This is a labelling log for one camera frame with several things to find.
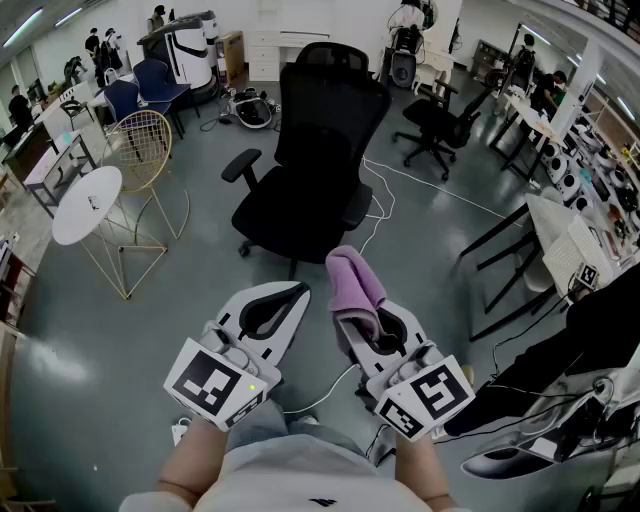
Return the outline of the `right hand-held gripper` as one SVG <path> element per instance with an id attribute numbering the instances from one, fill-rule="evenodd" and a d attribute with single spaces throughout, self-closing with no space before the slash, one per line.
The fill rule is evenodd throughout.
<path id="1" fill-rule="evenodd" d="M 339 348 L 362 370 L 357 395 L 366 410 L 406 440 L 419 440 L 474 400 L 455 357 L 426 342 L 415 315 L 397 303 L 387 301 L 389 349 L 371 339 L 359 318 L 333 320 Z"/>

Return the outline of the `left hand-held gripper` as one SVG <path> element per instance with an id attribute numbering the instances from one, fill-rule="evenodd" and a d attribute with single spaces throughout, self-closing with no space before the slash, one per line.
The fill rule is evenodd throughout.
<path id="1" fill-rule="evenodd" d="M 280 384 L 277 365 L 290 348 L 310 303 L 310 288 L 274 281 L 241 290 L 209 321 L 202 337 L 188 338 L 164 382 L 177 402 L 228 431 L 266 401 Z"/>

